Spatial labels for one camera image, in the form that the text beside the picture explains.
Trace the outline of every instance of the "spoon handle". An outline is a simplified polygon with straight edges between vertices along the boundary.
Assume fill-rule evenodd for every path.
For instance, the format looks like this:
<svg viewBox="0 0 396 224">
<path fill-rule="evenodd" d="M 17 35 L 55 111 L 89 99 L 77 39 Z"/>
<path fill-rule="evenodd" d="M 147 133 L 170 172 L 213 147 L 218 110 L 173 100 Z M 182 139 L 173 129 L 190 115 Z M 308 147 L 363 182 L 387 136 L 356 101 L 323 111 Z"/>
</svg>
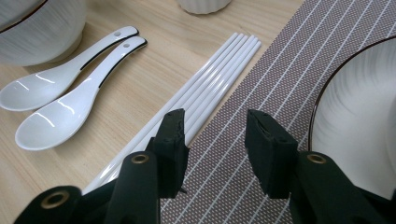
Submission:
<svg viewBox="0 0 396 224">
<path fill-rule="evenodd" d="M 147 40 L 140 37 L 131 37 L 119 44 L 85 79 L 91 85 L 100 88 L 111 71 L 129 54 L 147 45 Z"/>
<path fill-rule="evenodd" d="M 74 67 L 82 70 L 87 64 L 89 64 L 93 59 L 95 59 L 100 53 L 102 53 L 106 49 L 121 42 L 126 38 L 138 34 L 139 31 L 133 26 L 122 27 L 119 30 L 116 30 L 111 34 L 105 36 L 66 64 L 73 64 Z"/>
</svg>

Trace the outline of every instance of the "white cup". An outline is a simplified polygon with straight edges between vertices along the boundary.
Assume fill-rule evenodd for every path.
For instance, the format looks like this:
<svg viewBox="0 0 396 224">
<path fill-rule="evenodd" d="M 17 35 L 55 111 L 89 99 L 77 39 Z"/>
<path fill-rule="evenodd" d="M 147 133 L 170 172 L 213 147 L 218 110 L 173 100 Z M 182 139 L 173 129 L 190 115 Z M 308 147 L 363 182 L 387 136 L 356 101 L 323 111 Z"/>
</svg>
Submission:
<svg viewBox="0 0 396 224">
<path fill-rule="evenodd" d="M 193 14 L 208 14 L 226 7 L 231 0 L 177 0 L 180 6 Z"/>
</svg>

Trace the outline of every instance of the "brass screw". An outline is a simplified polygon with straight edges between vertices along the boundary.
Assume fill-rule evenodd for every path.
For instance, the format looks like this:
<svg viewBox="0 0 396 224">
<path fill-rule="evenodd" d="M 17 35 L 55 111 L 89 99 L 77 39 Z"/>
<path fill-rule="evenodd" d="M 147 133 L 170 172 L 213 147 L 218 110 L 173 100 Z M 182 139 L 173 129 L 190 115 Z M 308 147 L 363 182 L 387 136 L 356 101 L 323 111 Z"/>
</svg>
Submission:
<svg viewBox="0 0 396 224">
<path fill-rule="evenodd" d="M 53 192 L 41 202 L 41 207 L 44 209 L 58 207 L 65 203 L 69 199 L 69 196 L 70 194 L 66 190 Z"/>
<path fill-rule="evenodd" d="M 136 164 L 145 163 L 148 160 L 149 160 L 149 156 L 147 155 L 136 155 L 132 157 L 132 162 Z"/>
<path fill-rule="evenodd" d="M 322 156 L 317 155 L 317 154 L 309 154 L 306 156 L 310 161 L 318 164 L 324 164 L 326 163 L 326 159 L 324 159 Z"/>
</svg>

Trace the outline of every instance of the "dish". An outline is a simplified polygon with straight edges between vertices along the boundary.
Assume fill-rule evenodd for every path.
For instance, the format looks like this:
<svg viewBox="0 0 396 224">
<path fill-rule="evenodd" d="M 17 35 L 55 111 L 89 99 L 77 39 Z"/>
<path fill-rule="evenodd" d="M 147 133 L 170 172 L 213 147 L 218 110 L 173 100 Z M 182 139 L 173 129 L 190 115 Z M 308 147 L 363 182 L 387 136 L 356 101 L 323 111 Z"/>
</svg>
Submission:
<svg viewBox="0 0 396 224">
<path fill-rule="evenodd" d="M 311 119 L 309 150 L 331 157 L 352 183 L 390 200 L 396 189 L 396 38 L 354 54 L 329 78 Z"/>
<path fill-rule="evenodd" d="M 0 30 L 0 63 L 34 65 L 59 61 L 78 46 L 85 0 L 45 0 Z"/>
</svg>

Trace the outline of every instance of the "placemat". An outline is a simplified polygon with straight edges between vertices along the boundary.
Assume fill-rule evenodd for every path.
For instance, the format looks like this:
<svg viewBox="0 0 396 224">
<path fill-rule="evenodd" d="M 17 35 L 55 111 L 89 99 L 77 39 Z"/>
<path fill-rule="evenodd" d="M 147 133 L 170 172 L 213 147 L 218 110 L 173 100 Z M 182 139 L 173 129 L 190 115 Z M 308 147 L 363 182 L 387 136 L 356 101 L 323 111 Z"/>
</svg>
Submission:
<svg viewBox="0 0 396 224">
<path fill-rule="evenodd" d="M 191 147 L 184 188 L 162 201 L 163 223 L 292 223 L 267 198 L 244 147 L 249 108 L 271 114 L 307 150 L 326 80 L 365 46 L 396 35 L 396 1 L 307 0 Z"/>
</svg>

